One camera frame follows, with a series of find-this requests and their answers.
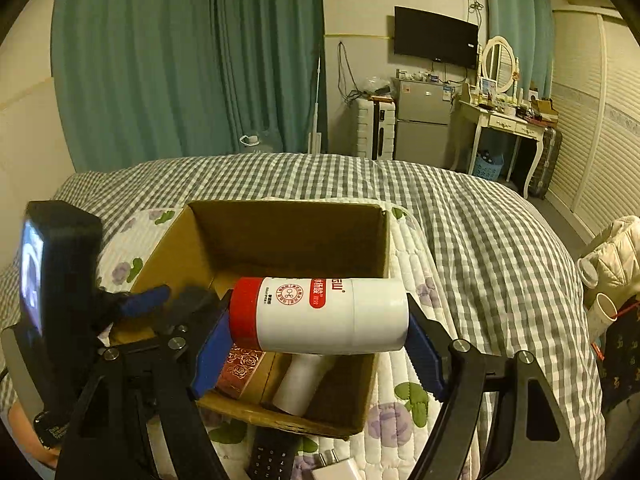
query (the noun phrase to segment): vanity table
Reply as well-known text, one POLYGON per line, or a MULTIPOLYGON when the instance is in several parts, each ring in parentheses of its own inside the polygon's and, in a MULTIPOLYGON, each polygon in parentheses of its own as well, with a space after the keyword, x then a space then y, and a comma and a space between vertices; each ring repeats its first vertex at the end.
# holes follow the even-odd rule
MULTIPOLYGON (((501 132, 507 132, 516 136, 516 146, 513 150, 513 156, 511 157, 511 164, 509 166, 509 173, 507 173, 507 182, 511 179, 511 173, 513 172, 513 166, 515 164, 516 158, 518 156, 518 149, 520 147, 520 141, 522 138, 526 139, 534 139, 537 143, 536 145, 536 156, 531 163, 531 168, 529 170, 529 174, 527 175, 527 179, 524 183, 524 199, 528 198, 528 189, 529 183, 531 182, 531 177, 533 177, 533 173, 538 167, 538 163, 540 162, 540 158, 542 157, 542 151, 544 148, 543 144, 543 136, 545 133, 544 126, 537 126, 536 124, 527 123, 527 121, 518 118, 518 117, 508 117, 506 115, 500 114, 498 112, 492 112, 489 110, 485 110, 484 108, 480 108, 470 103, 460 103, 459 104, 459 113, 467 120, 476 125, 476 134, 474 136, 474 146, 471 151, 471 161, 469 162, 469 168, 467 173, 472 174, 474 170, 474 165, 476 163, 475 154, 478 152, 478 145, 480 143, 480 135, 482 134, 483 128, 493 128, 494 130, 499 130, 501 132)), ((453 161, 453 166, 451 167, 451 171, 455 171, 458 166, 458 161, 460 160, 460 136, 456 136, 456 155, 453 161)))
MULTIPOLYGON (((518 80, 520 78, 520 63, 518 58, 513 54, 513 49, 509 42, 501 37, 495 36, 491 38, 481 54, 478 62, 478 82, 481 80, 492 81, 495 85, 495 92, 503 94, 503 97, 507 102, 513 103, 513 98, 507 96, 506 93, 513 88, 512 94, 515 96, 518 92, 518 80)), ((468 174, 472 174, 474 166, 476 164, 476 153, 478 152, 478 145, 480 143, 480 135, 483 128, 492 128, 501 132, 507 132, 516 136, 516 145, 511 157, 511 164, 509 166, 509 173, 507 174, 507 182, 511 179, 511 173, 513 172, 513 166, 518 156, 518 149, 520 147, 520 141, 522 138, 534 139, 537 142, 536 156, 533 159, 529 174, 524 184, 523 196, 526 200, 528 198, 529 183, 533 177, 533 173, 538 167, 542 152, 544 149, 543 136, 545 133, 544 126, 538 126, 531 124, 524 119, 505 115, 497 110, 487 110, 480 108, 475 102, 471 102, 471 95, 469 93, 463 94, 463 99, 458 105, 457 112, 462 115, 467 121, 471 121, 476 125, 476 135, 474 137, 474 145, 471 151, 471 157, 469 161, 468 174)), ((456 155, 453 161, 451 171, 455 171, 458 167, 458 161, 460 160, 460 135, 456 135, 456 155)))

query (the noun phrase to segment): wall-mounted tv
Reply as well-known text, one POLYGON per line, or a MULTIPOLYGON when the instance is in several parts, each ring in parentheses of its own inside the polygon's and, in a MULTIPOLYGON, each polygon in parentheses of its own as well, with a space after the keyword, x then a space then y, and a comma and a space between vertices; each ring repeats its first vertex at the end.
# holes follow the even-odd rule
POLYGON ((396 7, 394 52, 464 68, 478 62, 478 26, 425 10, 396 7))

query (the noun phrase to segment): white bottle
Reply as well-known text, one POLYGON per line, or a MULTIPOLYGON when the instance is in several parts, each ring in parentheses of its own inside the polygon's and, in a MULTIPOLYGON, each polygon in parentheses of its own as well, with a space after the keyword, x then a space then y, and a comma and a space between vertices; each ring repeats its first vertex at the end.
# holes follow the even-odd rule
POLYGON ((293 355, 289 369, 273 396, 273 405, 290 415, 303 416, 336 359, 333 355, 293 355))
POLYGON ((408 323, 404 285, 381 278, 241 278, 229 305, 234 342, 272 352, 399 350, 408 323))

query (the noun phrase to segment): blue basket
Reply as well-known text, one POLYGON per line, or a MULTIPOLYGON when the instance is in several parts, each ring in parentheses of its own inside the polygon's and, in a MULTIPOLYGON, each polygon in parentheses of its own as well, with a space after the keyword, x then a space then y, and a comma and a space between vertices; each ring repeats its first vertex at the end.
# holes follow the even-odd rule
POLYGON ((488 163, 480 155, 476 155, 473 175, 484 178, 485 180, 498 180, 503 166, 504 157, 502 155, 494 157, 493 164, 488 163))

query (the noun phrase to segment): sliding door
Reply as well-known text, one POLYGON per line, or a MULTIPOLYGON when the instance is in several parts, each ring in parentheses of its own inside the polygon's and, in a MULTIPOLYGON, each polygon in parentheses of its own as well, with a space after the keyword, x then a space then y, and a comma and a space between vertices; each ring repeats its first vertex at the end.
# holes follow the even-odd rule
POLYGON ((604 17, 606 106, 593 164, 575 209, 597 233, 613 219, 640 214, 640 46, 628 27, 604 17))
POLYGON ((575 210, 598 123, 602 55, 596 14, 555 12, 552 98, 562 149, 549 191, 575 210))

